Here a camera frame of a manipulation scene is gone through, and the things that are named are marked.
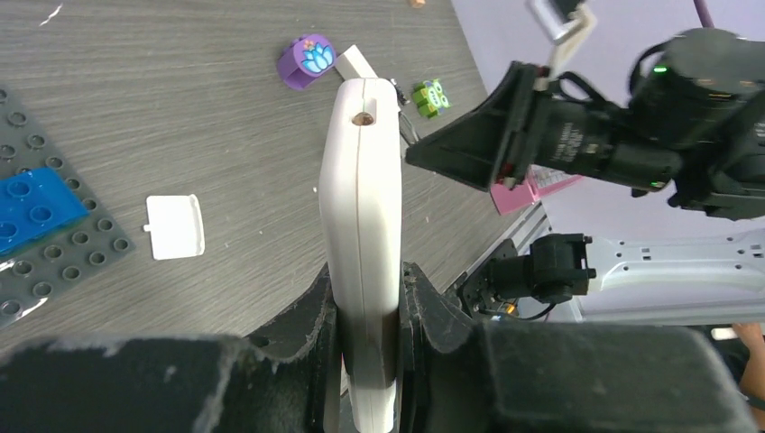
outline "lotus flower print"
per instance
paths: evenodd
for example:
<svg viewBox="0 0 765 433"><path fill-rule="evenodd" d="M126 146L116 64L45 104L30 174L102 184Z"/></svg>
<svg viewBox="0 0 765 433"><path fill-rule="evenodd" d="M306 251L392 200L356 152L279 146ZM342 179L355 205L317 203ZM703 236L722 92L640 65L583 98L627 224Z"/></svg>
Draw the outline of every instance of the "lotus flower print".
<svg viewBox="0 0 765 433"><path fill-rule="evenodd" d="M325 47L319 42L313 43L312 41L308 41L304 46L307 49L303 51L303 55L306 57L303 61L303 67L314 74L328 69L335 61L332 47Z"/></svg>

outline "gray lego baseplate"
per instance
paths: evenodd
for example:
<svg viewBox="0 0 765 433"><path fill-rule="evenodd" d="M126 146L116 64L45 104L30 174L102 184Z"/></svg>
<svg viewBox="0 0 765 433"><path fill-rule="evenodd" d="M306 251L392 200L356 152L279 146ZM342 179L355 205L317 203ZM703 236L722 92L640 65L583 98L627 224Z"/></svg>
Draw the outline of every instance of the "gray lego baseplate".
<svg viewBox="0 0 765 433"><path fill-rule="evenodd" d="M124 231L8 86L0 84L0 179L54 169L90 214L0 259L0 328L50 303L134 249Z"/></svg>

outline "camera lens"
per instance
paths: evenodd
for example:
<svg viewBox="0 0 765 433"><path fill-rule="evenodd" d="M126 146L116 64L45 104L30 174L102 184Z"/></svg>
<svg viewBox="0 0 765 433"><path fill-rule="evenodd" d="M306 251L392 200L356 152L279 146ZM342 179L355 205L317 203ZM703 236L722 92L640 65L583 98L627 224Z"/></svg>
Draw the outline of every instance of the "camera lens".
<svg viewBox="0 0 765 433"><path fill-rule="evenodd" d="M539 137L535 163L569 174L618 183L634 189L664 188L682 167L679 154L614 125L587 105L552 101Z"/></svg>
<svg viewBox="0 0 765 433"><path fill-rule="evenodd" d="M719 29L694 29L669 41L641 80L626 121L657 145L686 150L761 91L747 78L750 42Z"/></svg>

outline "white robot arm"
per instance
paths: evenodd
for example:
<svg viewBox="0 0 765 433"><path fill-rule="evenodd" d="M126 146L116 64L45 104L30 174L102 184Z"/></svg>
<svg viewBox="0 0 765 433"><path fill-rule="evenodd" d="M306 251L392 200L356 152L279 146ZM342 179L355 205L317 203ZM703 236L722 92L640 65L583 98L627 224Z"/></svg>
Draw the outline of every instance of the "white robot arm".
<svg viewBox="0 0 765 433"><path fill-rule="evenodd" d="M765 290L765 230L658 242L593 238L587 261L597 271L589 293L634 284L700 282Z"/></svg>

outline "purple toy block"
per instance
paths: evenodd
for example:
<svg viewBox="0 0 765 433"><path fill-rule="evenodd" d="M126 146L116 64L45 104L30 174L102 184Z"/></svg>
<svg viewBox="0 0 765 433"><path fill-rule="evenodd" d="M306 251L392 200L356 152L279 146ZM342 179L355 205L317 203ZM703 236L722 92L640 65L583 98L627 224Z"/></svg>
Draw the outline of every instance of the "purple toy block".
<svg viewBox="0 0 765 433"><path fill-rule="evenodd" d="M284 50L276 69L284 84L302 90L335 66L335 49L320 34L305 34Z"/></svg>

